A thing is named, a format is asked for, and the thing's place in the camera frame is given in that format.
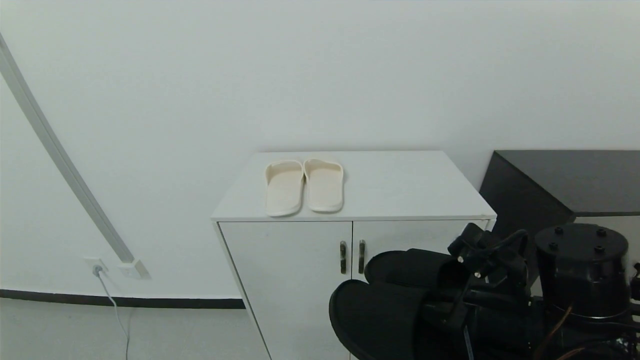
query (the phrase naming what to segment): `cabinet door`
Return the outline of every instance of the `cabinet door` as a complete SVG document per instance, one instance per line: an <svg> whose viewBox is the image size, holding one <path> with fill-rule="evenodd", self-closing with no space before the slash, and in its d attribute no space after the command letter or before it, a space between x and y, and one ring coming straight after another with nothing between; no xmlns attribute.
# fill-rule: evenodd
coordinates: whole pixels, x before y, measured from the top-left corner
<svg viewBox="0 0 640 360"><path fill-rule="evenodd" d="M373 256L390 250L424 249L448 254L447 247L469 222L483 229L488 224L488 220L353 222L353 278L365 281L360 257L366 265Z"/></svg>
<svg viewBox="0 0 640 360"><path fill-rule="evenodd" d="M351 222L220 223L272 360L349 359L331 328L328 304L336 287L351 278L351 226Z"/></svg>

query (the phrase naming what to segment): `black baseboard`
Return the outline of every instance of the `black baseboard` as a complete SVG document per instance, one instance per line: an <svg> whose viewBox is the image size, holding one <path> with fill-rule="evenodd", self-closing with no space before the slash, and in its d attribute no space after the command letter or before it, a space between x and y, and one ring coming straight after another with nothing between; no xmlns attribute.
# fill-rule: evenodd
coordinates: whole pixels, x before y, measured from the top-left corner
<svg viewBox="0 0 640 360"><path fill-rule="evenodd" d="M33 291L0 290L0 298L62 304L113 306L106 296L37 293ZM143 299L114 297L122 307L161 307L168 309L245 309L242 299Z"/></svg>

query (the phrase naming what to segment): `floor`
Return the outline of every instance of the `floor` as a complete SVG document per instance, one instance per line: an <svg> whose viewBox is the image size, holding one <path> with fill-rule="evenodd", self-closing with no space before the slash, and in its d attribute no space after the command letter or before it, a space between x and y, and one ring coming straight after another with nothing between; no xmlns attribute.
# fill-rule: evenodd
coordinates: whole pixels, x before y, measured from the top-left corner
<svg viewBox="0 0 640 360"><path fill-rule="evenodd" d="M129 360L268 360L245 310L118 308ZM0 299L0 359L124 359L112 307Z"/></svg>

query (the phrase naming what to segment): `white slipper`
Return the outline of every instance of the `white slipper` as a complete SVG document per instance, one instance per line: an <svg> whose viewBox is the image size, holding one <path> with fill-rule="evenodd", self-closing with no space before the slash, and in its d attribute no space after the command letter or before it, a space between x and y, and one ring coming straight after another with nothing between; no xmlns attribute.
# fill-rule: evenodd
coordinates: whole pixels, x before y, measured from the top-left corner
<svg viewBox="0 0 640 360"><path fill-rule="evenodd" d="M307 202L309 209L318 213L331 213L342 208L342 165L320 159L305 161Z"/></svg>
<svg viewBox="0 0 640 360"><path fill-rule="evenodd" d="M267 178L267 215L283 217L300 210L305 181L302 164L296 160L276 161L267 166L264 174Z"/></svg>

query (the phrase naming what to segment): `white cable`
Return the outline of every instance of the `white cable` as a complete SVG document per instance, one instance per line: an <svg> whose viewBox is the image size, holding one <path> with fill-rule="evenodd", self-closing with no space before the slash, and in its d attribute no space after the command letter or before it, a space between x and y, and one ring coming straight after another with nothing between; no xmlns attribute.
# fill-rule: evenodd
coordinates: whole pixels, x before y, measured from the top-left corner
<svg viewBox="0 0 640 360"><path fill-rule="evenodd" d="M129 360L129 334L124 329L124 326L122 326L122 322L120 321L120 317L118 316L118 305L116 304L115 300L113 300L113 298L109 294L109 290L107 290L107 287L104 285L104 281L102 281L102 277L100 276L100 272L103 272L103 271L104 270L102 269L102 267L100 265L95 265L94 268L93 268L93 274L98 278L98 280L100 280L100 283L102 284L102 288L104 289L104 292L107 293L107 297L109 298L109 300L111 300L111 303L113 303L113 309L116 311L116 319L118 320L118 323L120 324L120 328L122 329L122 333L124 334L125 338L127 338L127 345L125 347L124 358L125 358L125 360Z"/></svg>

